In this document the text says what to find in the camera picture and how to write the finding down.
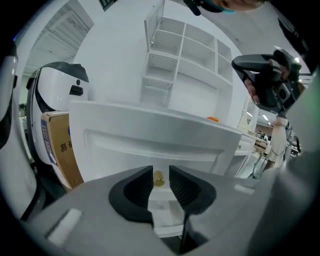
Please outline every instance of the white wall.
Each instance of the white wall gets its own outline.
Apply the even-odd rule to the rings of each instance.
[[[159,0],[117,1],[104,13],[101,22],[89,31],[74,63],[80,63],[87,71],[92,88],[90,100],[140,100],[142,70],[147,54],[144,19],[158,2]],[[233,57],[241,54],[213,23],[202,16],[194,16],[188,8],[178,3],[166,0],[163,16],[189,23],[216,36],[231,48]],[[226,124],[236,128],[248,93],[235,72],[233,81],[234,89]]]

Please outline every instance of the cardboard box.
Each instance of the cardboard box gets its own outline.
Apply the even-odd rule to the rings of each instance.
[[[82,184],[69,128],[69,112],[53,111],[41,115],[42,136],[52,167],[67,191]]]

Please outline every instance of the shelf compartment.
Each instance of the shelf compartment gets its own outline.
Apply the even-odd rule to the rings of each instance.
[[[222,76],[224,79],[227,79],[232,83],[233,69],[231,63],[227,61],[224,57],[218,54],[218,75]]]
[[[184,34],[184,29],[184,22],[171,18],[162,18],[159,25],[159,30],[172,32],[181,36]]]
[[[215,117],[220,90],[190,76],[178,73],[168,109],[202,118]]]
[[[216,46],[217,46],[217,51],[218,54],[220,54],[222,57],[227,59],[229,62],[231,62],[232,57],[231,57],[231,49],[226,46],[223,42],[219,41],[218,39],[216,40]]]
[[[215,37],[200,28],[186,24],[184,36],[216,50]]]
[[[184,38],[181,58],[194,62],[204,68],[216,71],[216,53],[195,40]]]
[[[167,81],[167,80],[160,80],[148,76],[144,76],[142,78],[142,85],[144,86],[150,86],[162,90],[169,90],[171,86],[173,85],[173,81]]]
[[[182,36],[168,31],[157,30],[150,50],[178,56],[180,53]]]
[[[177,64],[177,58],[149,52],[144,68],[144,77],[173,82]]]
[[[167,107],[169,94],[169,90],[143,85],[141,87],[140,102],[153,106]]]
[[[189,60],[183,58],[180,59],[178,74],[183,74],[193,79],[199,80],[216,89],[232,86],[232,84],[226,79],[221,78],[219,75],[216,75],[209,69],[206,69],[194,62],[190,62]]]

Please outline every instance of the white shelving unit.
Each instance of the white shelving unit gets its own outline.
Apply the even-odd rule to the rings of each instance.
[[[163,17],[164,2],[144,21],[148,53],[140,101],[223,123],[233,91],[231,49],[198,27]]]

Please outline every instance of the gray surface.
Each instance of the gray surface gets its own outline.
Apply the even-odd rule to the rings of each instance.
[[[260,181],[229,178],[180,167],[214,185],[217,196],[202,214],[191,215],[188,230],[208,242],[185,255],[241,256],[268,253],[288,234],[317,195],[319,153],[304,153],[281,168],[270,169]],[[45,235],[70,208],[83,215],[62,246],[63,253],[98,255],[174,255],[151,225],[125,220],[109,204],[118,181],[141,168],[84,183],[45,209],[32,222]],[[255,188],[254,193],[235,185]]]
[[[157,237],[150,224],[130,222],[118,215],[109,203],[111,187],[142,170],[137,168],[86,182],[46,208],[31,222],[45,235],[69,209],[83,214],[62,249],[77,256],[174,255]]]

